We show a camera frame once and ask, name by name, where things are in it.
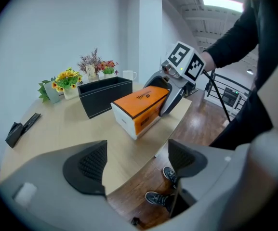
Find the ceiling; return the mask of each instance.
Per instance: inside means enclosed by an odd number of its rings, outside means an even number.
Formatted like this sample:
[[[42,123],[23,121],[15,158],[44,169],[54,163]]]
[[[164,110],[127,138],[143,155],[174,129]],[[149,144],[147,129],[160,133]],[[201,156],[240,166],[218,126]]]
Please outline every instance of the ceiling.
[[[188,23],[198,46],[203,51],[217,41],[238,20],[241,13],[213,6],[204,6],[203,0],[171,0]],[[249,68],[256,67],[257,47],[241,61]]]

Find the wooden floor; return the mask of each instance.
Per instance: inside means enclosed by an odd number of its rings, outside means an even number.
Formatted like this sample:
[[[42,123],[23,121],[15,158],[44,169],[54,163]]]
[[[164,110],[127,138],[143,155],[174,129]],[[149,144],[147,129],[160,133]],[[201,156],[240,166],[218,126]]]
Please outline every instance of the wooden floor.
[[[204,92],[201,90],[188,99],[192,104],[171,138],[209,145],[224,129],[222,124],[226,120],[225,113],[221,107],[204,100]],[[110,205],[127,221],[130,222],[133,217],[139,218],[141,222],[137,228],[141,230],[157,226],[169,219],[165,208],[151,205],[145,200],[145,193],[148,191],[161,194],[173,192],[170,182],[162,174],[164,166],[171,166],[167,148],[107,197]]]

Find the black storage box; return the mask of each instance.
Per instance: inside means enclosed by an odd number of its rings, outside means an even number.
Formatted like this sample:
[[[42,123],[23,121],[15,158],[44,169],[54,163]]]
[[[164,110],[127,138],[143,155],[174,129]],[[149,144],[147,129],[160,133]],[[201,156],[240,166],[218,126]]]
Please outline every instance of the black storage box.
[[[132,93],[132,80],[120,77],[102,79],[78,86],[79,97],[89,118],[110,109],[111,103]]]

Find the person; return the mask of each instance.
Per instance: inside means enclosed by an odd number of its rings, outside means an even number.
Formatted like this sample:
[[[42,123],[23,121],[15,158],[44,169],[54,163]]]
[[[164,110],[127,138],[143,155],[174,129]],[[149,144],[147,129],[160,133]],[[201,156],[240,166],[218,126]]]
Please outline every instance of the person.
[[[211,147],[235,150],[237,146],[250,143],[257,135],[272,128],[257,91],[278,66],[278,0],[246,0],[244,11],[234,26],[201,54],[206,62],[206,72],[238,62],[258,44],[255,89],[237,116],[210,144]],[[164,168],[163,174],[176,186],[178,177],[174,170]],[[149,203],[162,205],[168,211],[171,210],[173,199],[172,195],[146,193]]]

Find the orange box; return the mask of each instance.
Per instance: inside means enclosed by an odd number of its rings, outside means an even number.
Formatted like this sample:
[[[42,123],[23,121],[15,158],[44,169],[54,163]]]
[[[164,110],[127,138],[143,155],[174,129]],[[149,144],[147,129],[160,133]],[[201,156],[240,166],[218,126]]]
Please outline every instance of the orange box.
[[[148,86],[111,103],[116,121],[133,139],[142,136],[159,117],[159,111],[169,91]]]

